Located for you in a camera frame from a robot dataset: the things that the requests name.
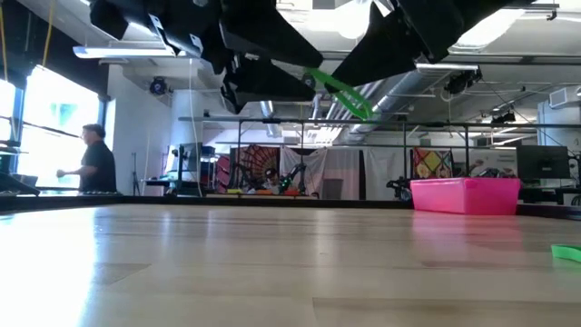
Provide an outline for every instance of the bright window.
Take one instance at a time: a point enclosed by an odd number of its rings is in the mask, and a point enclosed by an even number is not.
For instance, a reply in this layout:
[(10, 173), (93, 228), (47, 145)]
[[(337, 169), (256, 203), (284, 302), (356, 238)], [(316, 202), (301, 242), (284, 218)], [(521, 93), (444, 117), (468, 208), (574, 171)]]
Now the bright window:
[(10, 121), (0, 118), (0, 140), (7, 141), (10, 139)]
[(38, 176), (37, 186), (78, 187), (78, 176), (55, 175), (80, 167), (86, 147), (77, 135), (99, 119), (97, 94), (37, 66), (27, 80), (23, 116), (26, 154), (18, 159), (18, 173)]
[(24, 121), (80, 134), (83, 125), (99, 118), (99, 98), (95, 92), (61, 75), (37, 66), (27, 79)]
[(15, 92), (12, 84), (0, 80), (0, 140), (10, 139), (10, 117), (15, 109)]

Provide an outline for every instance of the computer monitor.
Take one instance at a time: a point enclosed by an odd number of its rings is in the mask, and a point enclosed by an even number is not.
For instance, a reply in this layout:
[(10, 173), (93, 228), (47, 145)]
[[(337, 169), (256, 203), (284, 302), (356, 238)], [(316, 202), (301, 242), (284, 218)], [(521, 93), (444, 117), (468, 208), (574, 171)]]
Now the computer monitor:
[(571, 178), (566, 146), (518, 146), (517, 168), (522, 180)]

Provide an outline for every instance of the pink plastic bin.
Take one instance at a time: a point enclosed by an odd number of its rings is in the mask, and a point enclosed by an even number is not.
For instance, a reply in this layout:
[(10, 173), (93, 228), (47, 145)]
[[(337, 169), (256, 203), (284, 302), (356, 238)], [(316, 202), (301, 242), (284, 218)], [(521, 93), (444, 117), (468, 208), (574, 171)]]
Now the pink plastic bin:
[(513, 215), (517, 178), (446, 178), (411, 182), (414, 208), (437, 213)]

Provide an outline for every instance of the green strap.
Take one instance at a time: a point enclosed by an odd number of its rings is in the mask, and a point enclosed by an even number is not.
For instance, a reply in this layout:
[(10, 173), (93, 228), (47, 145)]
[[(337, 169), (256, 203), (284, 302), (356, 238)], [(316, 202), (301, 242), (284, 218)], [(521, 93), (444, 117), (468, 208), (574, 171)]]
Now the green strap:
[(329, 84), (339, 91), (335, 93), (335, 97), (339, 100), (349, 111), (361, 120), (370, 119), (373, 115), (371, 104), (363, 95), (355, 91), (351, 86), (344, 84), (341, 81), (333, 78), (331, 75), (322, 72), (317, 68), (305, 68), (307, 73), (311, 74), (316, 80), (324, 84)]

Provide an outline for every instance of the person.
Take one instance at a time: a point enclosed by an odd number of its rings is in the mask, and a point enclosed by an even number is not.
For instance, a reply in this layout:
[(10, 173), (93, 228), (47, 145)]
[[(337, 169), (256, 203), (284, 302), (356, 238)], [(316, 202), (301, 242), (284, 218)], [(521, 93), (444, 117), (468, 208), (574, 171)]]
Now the person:
[(274, 168), (269, 168), (264, 172), (266, 177), (266, 182), (262, 185), (266, 190), (271, 190), (273, 194), (279, 194), (281, 192), (279, 186), (279, 172)]
[(81, 160), (81, 168), (71, 172), (59, 170), (56, 176), (58, 178), (70, 174), (81, 176), (79, 191), (82, 193), (116, 193), (115, 160), (113, 153), (103, 141), (104, 137), (105, 130), (99, 124), (83, 126), (81, 138), (87, 149)]

